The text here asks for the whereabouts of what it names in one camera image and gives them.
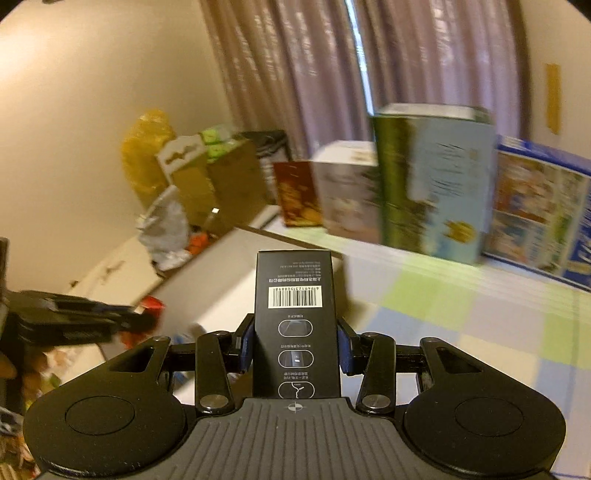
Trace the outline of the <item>red snack packet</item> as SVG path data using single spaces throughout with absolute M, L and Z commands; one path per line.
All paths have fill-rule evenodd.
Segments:
M 164 310 L 165 306 L 161 300 L 153 296 L 144 297 L 119 331 L 119 338 L 124 347 L 131 349 L 152 336 L 159 327 Z

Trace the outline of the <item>black product box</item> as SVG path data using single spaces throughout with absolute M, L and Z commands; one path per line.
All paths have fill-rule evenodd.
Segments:
M 252 393 L 259 398 L 307 400 L 341 395 L 329 251 L 257 254 L 252 380 Z

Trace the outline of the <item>brown cardboard storage box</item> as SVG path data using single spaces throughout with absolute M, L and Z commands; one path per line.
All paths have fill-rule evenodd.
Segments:
M 158 276 L 147 250 L 132 238 L 99 262 L 69 293 L 102 303 L 137 307 L 146 296 L 163 304 L 155 335 L 171 339 L 200 331 L 233 331 L 253 311 L 260 250 L 318 249 L 321 228 L 236 228 L 169 277 Z

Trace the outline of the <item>white crumpled plastic bag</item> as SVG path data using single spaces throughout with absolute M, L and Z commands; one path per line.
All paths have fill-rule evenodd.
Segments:
M 167 187 L 137 222 L 138 240 L 161 272 L 183 265 L 190 257 L 186 247 L 190 227 L 176 186 Z

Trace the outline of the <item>yellow plastic bag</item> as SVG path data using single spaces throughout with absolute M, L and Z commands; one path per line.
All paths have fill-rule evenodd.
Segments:
M 123 172 L 144 210 L 168 187 L 157 154 L 175 138 L 167 114 L 152 109 L 135 121 L 123 140 Z

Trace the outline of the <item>brown cardboard carton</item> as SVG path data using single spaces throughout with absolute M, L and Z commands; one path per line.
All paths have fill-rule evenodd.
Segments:
M 269 191 L 256 146 L 249 140 L 230 144 L 211 159 L 201 153 L 171 174 L 191 226 L 204 228 L 217 210 L 221 227 L 247 225 L 269 203 Z

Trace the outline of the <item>red gift box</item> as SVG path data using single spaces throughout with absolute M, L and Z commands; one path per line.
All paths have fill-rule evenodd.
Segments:
M 273 174 L 284 226 L 321 226 L 322 209 L 315 190 L 311 162 L 278 162 L 273 165 Z

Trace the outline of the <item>checkered bed sheet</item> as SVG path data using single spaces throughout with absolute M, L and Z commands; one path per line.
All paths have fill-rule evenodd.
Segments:
M 416 345 L 439 337 L 550 398 L 567 421 L 554 472 L 590 476 L 590 295 L 491 261 L 469 266 L 335 237 L 321 228 L 266 231 L 346 256 L 353 326 Z

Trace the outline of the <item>white cutout cardboard box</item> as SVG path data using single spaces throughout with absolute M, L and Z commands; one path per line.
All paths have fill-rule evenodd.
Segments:
M 156 154 L 156 160 L 166 180 L 172 184 L 174 172 L 202 156 L 207 156 L 207 149 L 201 136 L 197 134 L 178 136 L 168 141 Z

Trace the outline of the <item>white gift box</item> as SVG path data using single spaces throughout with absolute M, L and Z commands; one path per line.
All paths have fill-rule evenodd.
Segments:
M 322 224 L 329 234 L 381 241 L 378 157 L 370 141 L 338 140 L 311 158 Z

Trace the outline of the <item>green blue milk carton box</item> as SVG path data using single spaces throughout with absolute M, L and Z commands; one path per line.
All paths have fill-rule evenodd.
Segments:
M 490 224 L 496 126 L 483 107 L 392 103 L 372 117 L 384 246 L 474 265 Z

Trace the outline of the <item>green tissue pack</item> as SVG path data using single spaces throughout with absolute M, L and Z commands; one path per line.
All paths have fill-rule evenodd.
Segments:
M 239 141 L 235 129 L 228 124 L 218 124 L 199 132 L 209 162 L 214 162 L 235 149 Z

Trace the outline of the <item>purple curtain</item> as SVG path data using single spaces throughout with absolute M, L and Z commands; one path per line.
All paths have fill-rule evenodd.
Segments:
M 298 158 L 367 140 L 392 103 L 478 106 L 529 129 L 528 48 L 516 1 L 205 1 L 230 111 L 283 130 Z

